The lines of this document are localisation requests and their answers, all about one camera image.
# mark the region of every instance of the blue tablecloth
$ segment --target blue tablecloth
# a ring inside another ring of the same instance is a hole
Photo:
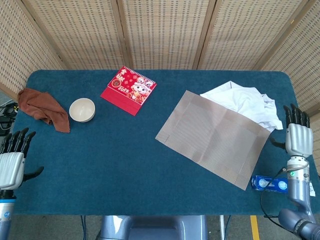
[[[49,92],[68,112],[78,98],[93,100],[94,118],[70,120],[70,133],[19,111],[14,130],[36,131],[25,172],[44,166],[43,173],[15,191],[17,214],[68,215],[260,215],[261,192],[232,185],[155,140],[185,90],[204,93],[227,81],[256,87],[275,99],[285,122],[283,105],[296,103],[289,77],[282,72],[215,70],[138,70],[157,82],[136,116],[100,97],[116,70],[39,70],[27,87]],[[272,136],[285,140],[285,131]],[[273,176],[289,155],[265,144],[254,175]],[[311,180],[320,194],[312,157]],[[265,209],[277,214],[293,206],[285,194],[266,192]],[[315,213],[318,197],[311,198]]]

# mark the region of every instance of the floor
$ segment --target floor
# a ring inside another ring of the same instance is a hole
[[[0,105],[9,98],[0,92]],[[316,215],[320,223],[320,214]],[[87,216],[87,239],[95,240],[100,230],[102,216]],[[275,226],[262,216],[257,217],[260,240],[297,240],[291,233]],[[208,240],[220,239],[219,216],[207,216]],[[80,216],[75,215],[14,215],[10,240],[82,240],[83,229]],[[231,217],[228,240],[252,240],[250,216]]]

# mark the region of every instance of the table leg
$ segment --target table leg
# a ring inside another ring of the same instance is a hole
[[[220,215],[220,238],[225,240],[225,216]]]

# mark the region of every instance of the white bowl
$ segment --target white bowl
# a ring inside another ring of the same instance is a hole
[[[95,113],[95,104],[89,98],[79,98],[75,100],[69,108],[70,117],[81,123],[90,121]]]

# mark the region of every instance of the white cloth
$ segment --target white cloth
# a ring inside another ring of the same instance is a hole
[[[242,114],[270,132],[283,129],[275,100],[261,94],[255,87],[243,87],[229,81],[200,96]]]

